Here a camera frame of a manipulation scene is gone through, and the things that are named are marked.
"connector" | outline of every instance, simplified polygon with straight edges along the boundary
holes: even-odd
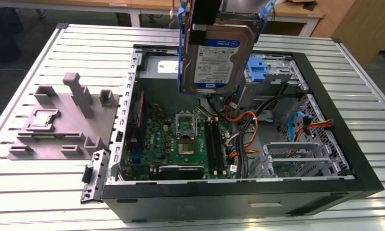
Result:
[[[302,130],[303,133],[308,136],[310,135],[310,131],[307,129],[307,126],[310,125],[310,122],[312,122],[312,116],[307,115],[302,117]]]
[[[260,57],[251,56],[247,63],[252,82],[263,82],[267,76],[267,65]]]

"slotted aluminum surface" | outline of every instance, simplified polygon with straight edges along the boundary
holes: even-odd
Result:
[[[0,117],[0,229],[2,230],[385,230],[385,191],[311,217],[123,224],[105,204],[80,205],[86,161],[9,161],[9,142],[36,103],[38,84],[68,92],[61,78],[77,72],[90,93],[124,92],[133,44],[177,45],[177,31],[69,25],[56,29]],[[262,36],[255,50],[303,52],[385,187],[385,97],[350,55],[327,38]]]

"blue drive bracket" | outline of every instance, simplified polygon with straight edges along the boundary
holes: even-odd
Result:
[[[247,63],[252,82],[263,82],[267,76],[267,65],[260,57],[251,56]]]

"wooden table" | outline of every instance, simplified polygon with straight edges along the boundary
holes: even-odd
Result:
[[[140,27],[141,14],[168,14],[171,3],[172,0],[0,0],[1,7],[128,13],[133,27]],[[303,24],[299,36],[310,36],[323,16],[318,7],[308,11],[302,8],[302,3],[287,1],[275,6],[274,21]]]

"white label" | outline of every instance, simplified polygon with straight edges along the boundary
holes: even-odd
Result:
[[[236,172],[238,171],[238,166],[236,165],[231,165],[229,166],[229,172]]]
[[[157,62],[157,73],[177,73],[177,61],[161,60]]]
[[[229,106],[236,109],[238,105],[233,102],[229,102]]]
[[[236,53],[238,47],[199,46],[197,49],[193,82],[225,84],[233,66],[229,58]]]
[[[308,14],[307,17],[310,17],[310,18],[320,18],[322,15],[318,15],[318,14]]]
[[[128,6],[127,4],[121,4],[121,3],[109,3],[109,6]]]

